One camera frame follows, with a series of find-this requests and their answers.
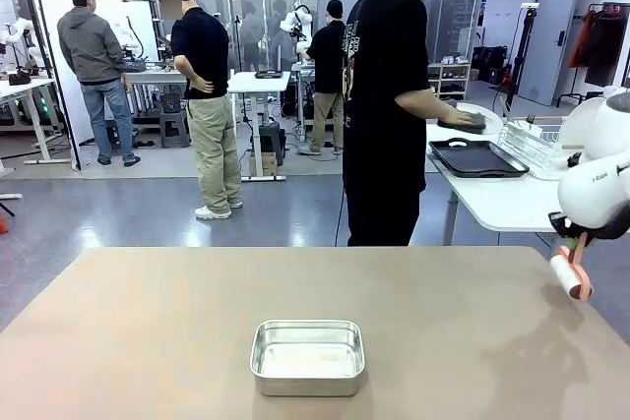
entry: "man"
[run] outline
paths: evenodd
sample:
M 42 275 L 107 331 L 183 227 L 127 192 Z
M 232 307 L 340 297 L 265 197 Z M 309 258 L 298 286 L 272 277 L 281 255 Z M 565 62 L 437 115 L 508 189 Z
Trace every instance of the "man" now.
M 348 245 L 406 246 L 425 188 L 425 120 L 473 118 L 431 91 L 420 0 L 359 0 L 347 23 Z
M 344 32 L 342 21 L 344 6 L 339 0 L 331 0 L 326 7 L 327 25 L 318 30 L 307 51 L 302 52 L 308 60 L 315 60 L 315 111 L 313 136 L 310 145 L 298 149 L 300 154 L 320 155 L 324 142 L 326 118 L 333 109 L 335 125 L 334 154 L 344 151 L 344 101 L 342 98 L 344 68 Z
M 243 207 L 231 102 L 227 99 L 227 32 L 195 0 L 159 0 L 162 14 L 180 18 L 170 45 L 187 79 L 188 124 L 205 205 L 197 218 L 229 218 Z
M 256 7 L 251 2 L 243 5 L 243 23 L 240 26 L 240 40 L 243 43 L 243 60 L 245 71 L 258 71 L 260 64 L 260 50 L 258 43 L 265 35 L 265 23 L 256 15 Z
M 271 57 L 272 69 L 278 69 L 278 47 L 280 47 L 280 69 L 281 71 L 290 71 L 291 65 L 295 60 L 293 54 L 293 42 L 287 31 L 280 28 L 280 22 L 286 18 L 286 2 L 284 0 L 275 0 L 272 4 L 274 15 L 270 21 L 270 37 L 271 41 Z
M 118 126 L 125 167 L 140 162 L 132 147 L 131 111 L 122 81 L 127 85 L 123 52 L 109 23 L 95 14 L 96 0 L 72 0 L 74 9 L 57 24 L 64 58 L 81 83 L 90 114 L 98 163 L 111 164 L 111 144 L 105 125 L 105 99 Z

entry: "gray floor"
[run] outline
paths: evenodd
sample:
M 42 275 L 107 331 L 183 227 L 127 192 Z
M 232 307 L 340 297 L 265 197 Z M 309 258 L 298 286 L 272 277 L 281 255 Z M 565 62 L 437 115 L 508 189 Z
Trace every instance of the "gray floor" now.
M 427 176 L 415 245 L 439 245 L 448 188 Z M 0 236 L 0 330 L 84 249 L 97 246 L 334 246 L 342 197 L 340 176 L 296 176 L 284 183 L 243 186 L 245 208 L 229 220 L 203 223 L 195 179 L 0 181 L 0 194 L 18 215 Z M 347 240 L 342 215 L 340 245 Z M 535 235 L 498 234 L 481 228 L 462 208 L 457 245 L 524 245 L 547 255 Z M 630 342 L 628 238 L 599 242 L 587 266 L 596 287 L 593 304 Z

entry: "black pants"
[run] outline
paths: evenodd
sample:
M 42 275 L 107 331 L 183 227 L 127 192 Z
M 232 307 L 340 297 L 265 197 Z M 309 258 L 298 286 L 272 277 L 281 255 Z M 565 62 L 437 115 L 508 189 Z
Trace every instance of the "black pants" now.
M 348 246 L 408 246 L 420 215 L 418 191 L 391 192 L 391 187 L 346 180 Z
M 257 43 L 245 44 L 243 46 L 243 71 L 251 71 L 254 68 L 254 72 L 258 71 L 260 64 L 260 51 Z

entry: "black tray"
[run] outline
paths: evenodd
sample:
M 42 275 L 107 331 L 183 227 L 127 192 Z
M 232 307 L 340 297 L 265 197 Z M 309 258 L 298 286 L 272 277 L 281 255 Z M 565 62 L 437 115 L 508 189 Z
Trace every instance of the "black tray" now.
M 430 142 L 433 153 L 458 177 L 519 177 L 530 169 L 492 142 L 452 138 Z

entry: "table surface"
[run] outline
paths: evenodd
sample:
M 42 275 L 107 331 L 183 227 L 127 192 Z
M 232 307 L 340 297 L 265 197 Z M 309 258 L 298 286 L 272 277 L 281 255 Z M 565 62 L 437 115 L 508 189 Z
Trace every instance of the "table surface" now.
M 8 97 L 16 93 L 26 92 L 27 90 L 40 88 L 41 86 L 47 86 L 54 82 L 54 79 L 36 78 L 31 79 L 31 82 L 29 84 L 9 86 L 9 81 L 0 81 L 0 98 Z
M 456 177 L 432 155 L 428 142 L 464 137 L 496 142 L 498 135 L 474 135 L 429 124 L 427 156 L 446 178 L 479 224 L 493 231 L 554 232 L 549 213 L 560 211 L 558 181 L 541 181 L 526 174 L 510 179 Z
M 291 73 L 283 72 L 278 79 L 256 79 L 256 73 L 236 73 L 227 82 L 230 93 L 242 92 L 283 92 L 288 86 Z
M 264 398 L 268 319 L 362 331 L 350 399 Z M 630 348 L 529 248 L 89 250 L 0 333 L 0 418 L 625 419 Z
M 229 93 L 278 92 L 286 90 L 289 72 L 279 79 L 256 79 L 256 73 L 236 73 L 227 82 Z M 186 78 L 176 69 L 171 71 L 145 71 L 127 75 L 132 84 L 186 84 Z

